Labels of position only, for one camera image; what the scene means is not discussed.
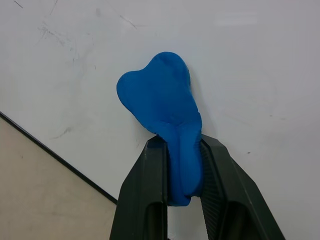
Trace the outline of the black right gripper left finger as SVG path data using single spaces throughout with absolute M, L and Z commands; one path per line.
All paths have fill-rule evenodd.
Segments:
M 167 144 L 149 139 L 120 188 L 109 240 L 168 240 Z

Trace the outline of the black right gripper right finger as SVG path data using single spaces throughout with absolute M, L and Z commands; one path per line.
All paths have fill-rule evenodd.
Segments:
M 200 196 L 208 240 L 286 240 L 258 186 L 217 139 L 202 136 Z

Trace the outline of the white whiteboard with black frame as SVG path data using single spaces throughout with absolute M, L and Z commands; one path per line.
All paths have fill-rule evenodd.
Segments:
M 320 0 L 0 0 L 0 112 L 117 198 L 151 133 L 116 85 L 160 52 L 285 239 L 320 240 Z

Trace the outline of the blue soft eraser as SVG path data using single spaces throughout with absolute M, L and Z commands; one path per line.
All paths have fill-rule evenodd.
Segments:
M 176 53 L 158 53 L 145 68 L 123 74 L 116 91 L 137 121 L 167 143 L 169 204 L 189 205 L 201 194 L 203 165 L 202 118 L 186 63 Z

